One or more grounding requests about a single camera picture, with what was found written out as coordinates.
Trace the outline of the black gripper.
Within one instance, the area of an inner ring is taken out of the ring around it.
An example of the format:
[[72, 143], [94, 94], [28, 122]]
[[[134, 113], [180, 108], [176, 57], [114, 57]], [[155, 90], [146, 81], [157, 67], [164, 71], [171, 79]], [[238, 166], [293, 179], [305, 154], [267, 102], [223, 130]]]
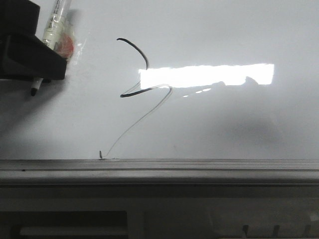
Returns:
[[29, 0], [0, 2], [0, 78], [63, 80], [67, 62], [35, 35], [40, 6]]

